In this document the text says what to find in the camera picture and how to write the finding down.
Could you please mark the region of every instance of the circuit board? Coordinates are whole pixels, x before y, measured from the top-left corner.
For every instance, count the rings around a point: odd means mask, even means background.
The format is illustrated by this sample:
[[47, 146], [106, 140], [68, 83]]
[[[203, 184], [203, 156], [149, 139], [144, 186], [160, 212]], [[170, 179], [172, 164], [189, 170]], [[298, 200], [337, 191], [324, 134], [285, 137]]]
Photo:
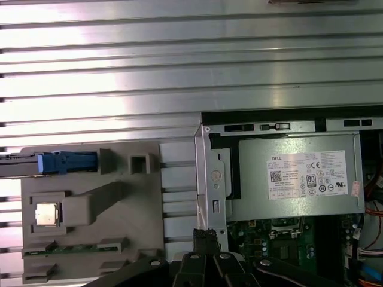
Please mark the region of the circuit board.
[[117, 251], [117, 247], [97, 247], [97, 245], [75, 245], [75, 246], [56, 246], [46, 251], [29, 251], [25, 252], [25, 256], [33, 255], [50, 255], [50, 254], [73, 254], [73, 253], [88, 253], [88, 252], [105, 252]]
[[265, 219], [230, 222], [227, 226], [232, 237], [231, 251], [242, 254], [247, 262], [259, 257], [274, 257], [316, 273], [314, 220], [304, 219], [302, 233], [292, 238], [290, 233], [279, 234], [274, 239], [270, 232], [275, 226], [296, 224], [295, 218]]

